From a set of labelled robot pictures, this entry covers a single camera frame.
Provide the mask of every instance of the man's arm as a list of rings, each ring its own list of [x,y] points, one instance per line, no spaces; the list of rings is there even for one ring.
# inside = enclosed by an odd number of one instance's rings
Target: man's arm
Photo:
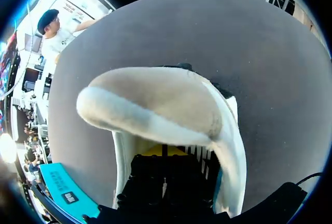
[[[38,162],[38,157],[36,156],[35,161],[31,162],[33,167],[37,166],[37,162]]]
[[[58,54],[58,55],[57,55],[57,57],[56,57],[56,64],[57,64],[57,63],[58,63],[58,61],[59,61],[60,54]]]
[[[93,25],[94,23],[96,23],[98,21],[98,19],[94,19],[94,20],[88,20],[86,22],[80,23],[76,29],[74,30],[74,32],[78,32],[78,31],[82,31],[85,30],[86,28],[90,27],[91,25]]]

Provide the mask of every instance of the man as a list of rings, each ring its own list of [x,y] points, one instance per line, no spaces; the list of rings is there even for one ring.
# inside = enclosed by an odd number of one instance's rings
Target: man
[[[37,26],[38,31],[45,37],[41,54],[46,59],[54,59],[55,63],[58,62],[62,50],[75,39],[73,36],[74,32],[85,30],[98,21],[89,20],[80,23],[73,30],[67,30],[60,27],[58,14],[59,11],[55,9],[46,11],[40,18]]]

